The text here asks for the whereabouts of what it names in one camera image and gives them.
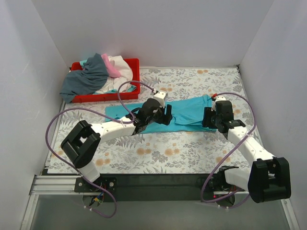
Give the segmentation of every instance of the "laundry pile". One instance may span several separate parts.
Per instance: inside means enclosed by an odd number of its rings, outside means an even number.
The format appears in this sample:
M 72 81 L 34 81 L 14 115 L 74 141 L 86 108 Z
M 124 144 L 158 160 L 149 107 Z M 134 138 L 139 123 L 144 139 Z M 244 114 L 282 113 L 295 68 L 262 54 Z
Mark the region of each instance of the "laundry pile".
M 119 86 L 132 80 L 133 74 L 122 56 L 95 54 L 80 61 L 82 70 L 74 70 L 64 79 L 60 95 L 66 103 L 72 102 L 76 95 L 116 93 Z M 125 84 L 120 92 L 135 90 L 134 85 Z

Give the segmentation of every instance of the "black bar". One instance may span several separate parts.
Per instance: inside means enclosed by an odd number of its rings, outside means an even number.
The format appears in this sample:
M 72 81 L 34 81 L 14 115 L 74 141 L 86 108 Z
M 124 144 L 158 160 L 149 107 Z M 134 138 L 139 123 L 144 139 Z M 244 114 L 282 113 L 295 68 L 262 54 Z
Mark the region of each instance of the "black bar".
M 117 201 L 175 201 L 200 200 L 201 187 L 209 174 L 102 174 L 100 181 L 116 179 L 110 191 Z M 92 192 L 79 187 L 75 192 Z M 213 197 L 212 191 L 204 193 L 205 199 Z M 107 195 L 105 202 L 113 202 Z

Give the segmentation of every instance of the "gray cloth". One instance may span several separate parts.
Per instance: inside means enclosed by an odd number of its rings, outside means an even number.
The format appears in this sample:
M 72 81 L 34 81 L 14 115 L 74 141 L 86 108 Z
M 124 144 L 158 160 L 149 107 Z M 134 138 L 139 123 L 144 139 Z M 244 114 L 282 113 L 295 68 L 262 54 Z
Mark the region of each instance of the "gray cloth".
M 60 95 L 70 103 L 76 95 L 86 95 L 101 89 L 109 74 L 99 54 L 90 57 L 84 64 L 84 70 L 74 70 L 67 74 Z

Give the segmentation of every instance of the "white cloth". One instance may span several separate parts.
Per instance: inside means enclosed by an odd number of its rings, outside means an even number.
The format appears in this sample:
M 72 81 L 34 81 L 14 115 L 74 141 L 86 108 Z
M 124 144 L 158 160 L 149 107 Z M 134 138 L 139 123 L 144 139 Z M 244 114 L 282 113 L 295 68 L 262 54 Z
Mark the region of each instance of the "white cloth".
M 105 85 L 97 90 L 95 93 L 106 93 L 110 90 L 118 89 L 119 86 L 126 82 L 131 81 L 133 78 L 133 73 L 130 66 L 124 61 L 122 56 L 108 56 L 110 63 L 120 72 L 119 78 L 107 78 Z M 125 84 L 121 87 L 120 92 L 126 91 L 131 87 L 130 84 Z

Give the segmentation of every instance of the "clothing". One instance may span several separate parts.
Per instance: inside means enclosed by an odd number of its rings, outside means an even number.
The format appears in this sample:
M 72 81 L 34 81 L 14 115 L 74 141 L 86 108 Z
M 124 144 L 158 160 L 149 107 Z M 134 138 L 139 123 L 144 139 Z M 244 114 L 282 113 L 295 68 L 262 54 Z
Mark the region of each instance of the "clothing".
M 133 73 L 130 66 L 125 62 L 122 56 L 109 56 L 110 62 L 114 61 L 114 68 L 116 68 L 120 72 L 119 78 L 108 78 L 105 85 L 96 91 L 96 93 L 102 94 L 107 93 L 111 90 L 117 90 L 119 86 L 126 82 L 130 81 L 133 78 Z M 130 89 L 131 84 L 125 84 L 121 87 L 120 92 L 127 91 Z
M 114 67 L 115 62 L 112 61 L 113 64 L 109 61 L 107 54 L 101 55 L 102 60 L 105 62 L 107 72 L 109 73 L 109 77 L 111 78 L 119 78 L 120 72 Z
M 101 89 L 108 79 L 106 65 L 99 54 L 90 57 L 84 70 L 74 70 L 67 74 L 60 95 L 70 103 L 76 95 L 91 94 Z
M 132 92 L 136 89 L 136 86 L 135 85 L 131 85 L 131 87 L 129 89 L 127 89 L 125 92 Z M 105 93 L 117 93 L 117 90 L 110 90 L 108 92 L 105 92 Z
M 202 97 L 194 97 L 191 99 L 166 102 L 172 105 L 172 116 L 168 126 L 152 123 L 142 133 L 156 132 L 177 132 L 177 131 L 215 131 L 215 129 L 203 128 L 202 120 L 205 107 L 212 106 L 211 97 L 203 95 Z M 142 103 L 134 103 L 126 105 L 130 110 L 142 107 Z M 123 106 L 106 107 L 106 115 L 115 119 L 120 119 L 127 115 L 128 112 Z

